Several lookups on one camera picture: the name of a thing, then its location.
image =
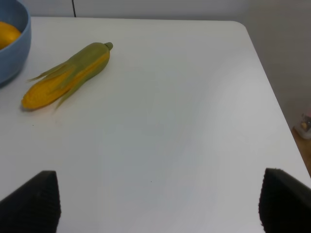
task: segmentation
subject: white wall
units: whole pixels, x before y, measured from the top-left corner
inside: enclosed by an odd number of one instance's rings
[[[71,0],[19,0],[33,16],[73,17]]]
[[[33,15],[73,16],[71,0],[24,0]],[[311,106],[310,0],[74,0],[77,17],[243,23],[289,126]]]

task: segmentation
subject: wooden floor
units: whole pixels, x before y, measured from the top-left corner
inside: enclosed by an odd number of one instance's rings
[[[309,175],[311,176],[311,140],[301,138],[295,129],[292,129],[292,134],[300,151],[301,157],[305,162]]]

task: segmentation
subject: corn cob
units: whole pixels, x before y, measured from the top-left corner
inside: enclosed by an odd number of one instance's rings
[[[34,81],[45,77],[34,84],[24,95],[23,108],[38,109],[63,96],[56,107],[58,108],[87,80],[106,67],[112,47],[110,42],[106,44],[92,43],[64,63],[30,79],[29,81]]]
[[[20,36],[20,31],[5,22],[0,22],[0,50],[16,41]]]

